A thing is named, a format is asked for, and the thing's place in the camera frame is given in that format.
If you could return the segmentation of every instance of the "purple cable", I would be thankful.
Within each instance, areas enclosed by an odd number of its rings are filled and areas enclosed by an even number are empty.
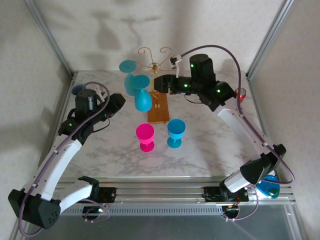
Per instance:
[[[93,114],[92,116],[88,117],[86,120],[84,120],[69,136],[67,136],[65,138],[65,140],[63,140],[63,142],[60,143],[60,145],[55,149],[57,152],[60,151],[60,149],[62,149],[66,143],[73,137],[73,135],[76,134],[77,131],[79,131],[80,128],[82,128],[88,121],[90,121],[91,119],[93,119],[95,116],[97,116],[99,113],[101,113],[105,108],[106,106],[108,105],[109,103],[109,100],[110,100],[110,92],[109,92],[109,89],[99,83],[99,82],[96,82],[96,81],[89,81],[87,82],[86,84],[84,84],[84,86],[87,86],[89,84],[97,84],[99,85],[100,87],[104,88],[106,93],[107,93],[107,98],[102,106],[102,108],[97,111],[95,114]],[[44,173],[46,172],[48,166],[50,165],[50,163],[53,161],[53,159],[55,158],[55,156],[57,155],[57,153],[53,152],[51,154],[51,156],[49,157],[48,161],[46,161],[46,163],[44,164],[43,168],[41,169],[41,171],[39,172],[38,176],[36,177],[36,179],[34,180],[33,184],[37,184],[39,182],[39,180],[41,179],[41,177],[44,175]],[[28,192],[25,194],[23,200],[22,200],[22,203],[21,203],[21,207],[20,207],[20,211],[19,211],[19,216],[18,216],[18,225],[19,225],[19,230],[21,232],[21,234],[24,236],[24,237],[34,237],[36,236],[38,233],[40,233],[42,231],[42,228],[40,228],[38,231],[34,232],[34,233],[27,233],[25,232],[25,230],[23,229],[23,224],[22,224],[22,216],[23,216],[23,213],[24,213],[24,210],[25,210],[25,206],[26,206],[26,201],[28,199],[28,197],[30,196],[31,192],[33,191],[35,187],[31,187]]]
[[[248,217],[250,217],[252,214],[254,214],[257,209],[258,209],[258,206],[259,206],[259,197],[258,197],[258,193],[255,189],[255,187],[253,185],[249,185],[248,188],[251,188],[253,191],[254,191],[254,194],[256,196],[256,205],[255,205],[255,208],[253,209],[252,212],[250,212],[248,215],[245,215],[243,217],[239,217],[239,218],[229,218],[227,217],[226,215],[223,215],[223,217],[225,218],[226,221],[228,221],[228,219],[232,219],[232,221],[239,221],[239,220],[243,220],[243,219],[246,219]]]
[[[105,220],[107,220],[109,217],[110,217],[110,211],[109,211],[109,208],[107,208],[106,206],[103,206],[102,204],[96,202],[96,201],[93,201],[91,199],[82,199],[81,201],[85,201],[85,202],[89,202],[89,203],[92,203],[92,204],[95,204],[95,205],[98,205],[100,208],[103,208],[107,213],[108,213],[108,216],[104,219],[100,219],[100,220],[91,220],[91,223],[99,223],[99,222],[103,222]],[[92,210],[92,208],[90,208],[88,211],[86,211],[85,215],[84,215],[84,219],[87,220],[87,216],[88,216],[88,213]]]
[[[203,45],[203,46],[198,46],[196,48],[193,48],[187,52],[185,52],[184,54],[181,55],[181,57],[183,58],[185,55],[192,53],[196,50],[199,49],[204,49],[204,48],[217,48],[217,49],[221,49],[224,50],[225,52],[227,52],[231,58],[233,59],[236,68],[238,70],[238,89],[241,89],[241,69],[240,69],[240,65],[236,59],[236,57],[225,47],[223,46],[219,46],[219,45]],[[253,133],[257,136],[257,138],[261,141],[261,143],[265,143],[266,141],[263,139],[262,136],[260,136],[260,134],[257,132],[257,130],[252,126],[252,124],[250,123],[250,121],[247,119],[247,117],[244,115],[244,112],[242,111],[241,108],[241,103],[240,103],[240,94],[238,94],[237,97],[237,107],[239,109],[239,113],[243,115],[243,120],[244,122],[248,125],[248,127],[253,131]],[[284,165],[284,167],[289,171],[290,175],[291,175],[291,180],[290,181],[272,181],[272,180],[266,180],[266,179],[262,179],[261,181],[264,182],[268,182],[268,183],[273,183],[273,184],[291,184],[295,181],[295,175],[294,173],[291,171],[291,169],[288,167],[288,165],[285,163],[285,161],[276,153],[276,151],[274,151],[269,145],[266,146],[268,148],[268,150],[270,150],[270,152],[275,155],[275,157]]]

